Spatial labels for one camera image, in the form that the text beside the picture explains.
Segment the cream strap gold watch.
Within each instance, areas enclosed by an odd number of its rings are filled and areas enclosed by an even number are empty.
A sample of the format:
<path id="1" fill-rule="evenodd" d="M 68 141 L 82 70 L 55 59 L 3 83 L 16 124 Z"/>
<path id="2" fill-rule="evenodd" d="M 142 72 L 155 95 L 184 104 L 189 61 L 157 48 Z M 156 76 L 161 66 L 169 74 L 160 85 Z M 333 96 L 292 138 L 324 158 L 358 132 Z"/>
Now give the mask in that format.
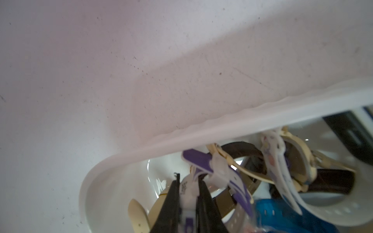
<path id="1" fill-rule="evenodd" d="M 356 173 L 353 167 L 317 150 L 311 150 L 304 140 L 290 133 L 287 127 L 280 130 L 280 136 L 285 142 L 284 157 L 297 191 L 316 179 L 318 169 L 349 170 Z"/>

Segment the beige long strap watch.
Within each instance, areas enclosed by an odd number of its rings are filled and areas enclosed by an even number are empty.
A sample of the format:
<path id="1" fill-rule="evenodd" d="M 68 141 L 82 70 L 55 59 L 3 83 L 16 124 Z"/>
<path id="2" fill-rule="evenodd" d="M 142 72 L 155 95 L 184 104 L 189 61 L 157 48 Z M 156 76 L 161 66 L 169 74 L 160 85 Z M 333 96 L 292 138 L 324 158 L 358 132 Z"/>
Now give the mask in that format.
<path id="1" fill-rule="evenodd" d="M 147 213 L 144 207 L 135 199 L 132 199 L 128 205 L 128 216 L 131 220 L 135 233 L 149 233 L 154 226 L 162 206 L 169 192 L 169 187 L 163 190 L 150 211 Z"/>

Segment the brown strap watch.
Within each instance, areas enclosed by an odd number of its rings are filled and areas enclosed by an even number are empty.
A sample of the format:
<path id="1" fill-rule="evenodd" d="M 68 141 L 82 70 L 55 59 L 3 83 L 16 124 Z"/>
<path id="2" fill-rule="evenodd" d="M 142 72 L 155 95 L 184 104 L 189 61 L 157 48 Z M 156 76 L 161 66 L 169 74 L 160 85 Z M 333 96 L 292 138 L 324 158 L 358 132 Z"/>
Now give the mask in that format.
<path id="1" fill-rule="evenodd" d="M 240 166 L 242 168 L 263 175 L 267 173 L 263 154 L 255 145 L 241 141 L 225 144 L 221 148 L 237 163 L 241 161 Z M 242 172 L 239 172 L 239 174 L 248 188 L 248 191 L 251 194 L 254 194 L 261 184 L 261 181 L 243 174 Z M 229 187 L 214 197 L 213 201 L 217 206 L 221 217 L 228 215 L 233 209 L 235 209 L 237 204 L 237 201 L 233 198 L 233 192 Z"/>
<path id="2" fill-rule="evenodd" d="M 298 188 L 299 193 L 333 193 L 348 195 L 355 183 L 355 173 L 349 170 L 318 169 L 311 184 Z"/>

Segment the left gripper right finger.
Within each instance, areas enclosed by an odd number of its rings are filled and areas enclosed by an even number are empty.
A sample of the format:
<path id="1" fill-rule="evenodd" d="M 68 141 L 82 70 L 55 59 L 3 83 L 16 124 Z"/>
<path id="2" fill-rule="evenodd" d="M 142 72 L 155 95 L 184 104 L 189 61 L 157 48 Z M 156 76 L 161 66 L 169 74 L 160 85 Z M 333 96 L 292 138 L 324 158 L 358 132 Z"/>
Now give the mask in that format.
<path id="1" fill-rule="evenodd" d="M 198 233 L 228 233 L 225 225 L 221 221 L 221 216 L 215 205 L 211 194 L 203 178 L 198 177 L 199 196 L 197 199 L 197 232 Z"/>

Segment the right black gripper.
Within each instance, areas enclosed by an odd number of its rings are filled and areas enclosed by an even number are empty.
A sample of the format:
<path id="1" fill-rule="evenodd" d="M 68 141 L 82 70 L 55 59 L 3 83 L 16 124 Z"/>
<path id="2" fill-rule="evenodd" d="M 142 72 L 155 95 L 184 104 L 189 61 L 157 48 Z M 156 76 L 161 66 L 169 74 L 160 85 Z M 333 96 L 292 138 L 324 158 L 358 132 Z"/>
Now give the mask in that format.
<path id="1" fill-rule="evenodd" d="M 322 118 L 358 160 L 373 164 L 373 107 L 365 106 Z"/>

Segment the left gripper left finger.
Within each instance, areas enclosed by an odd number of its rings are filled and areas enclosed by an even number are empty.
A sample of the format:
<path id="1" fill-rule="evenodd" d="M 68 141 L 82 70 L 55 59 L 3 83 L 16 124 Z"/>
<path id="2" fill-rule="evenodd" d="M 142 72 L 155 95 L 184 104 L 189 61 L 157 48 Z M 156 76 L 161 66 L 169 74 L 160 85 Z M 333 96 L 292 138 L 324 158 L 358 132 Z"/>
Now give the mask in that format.
<path id="1" fill-rule="evenodd" d="M 177 233 L 180 210 L 180 174 L 171 183 L 168 194 L 150 233 Z"/>

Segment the white orange strap watch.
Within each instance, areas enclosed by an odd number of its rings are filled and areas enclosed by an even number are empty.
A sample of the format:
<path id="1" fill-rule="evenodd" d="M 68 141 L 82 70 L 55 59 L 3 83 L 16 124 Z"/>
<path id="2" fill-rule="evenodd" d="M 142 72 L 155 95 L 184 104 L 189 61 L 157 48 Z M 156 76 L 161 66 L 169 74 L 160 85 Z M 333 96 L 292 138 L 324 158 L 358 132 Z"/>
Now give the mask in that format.
<path id="1" fill-rule="evenodd" d="M 293 185 L 284 153 L 286 151 L 285 143 L 282 137 L 275 131 L 264 131 L 261 133 L 262 147 L 268 175 L 275 183 L 275 187 L 285 203 L 293 211 L 302 215 L 303 212 L 297 203 L 295 196 L 296 189 Z"/>

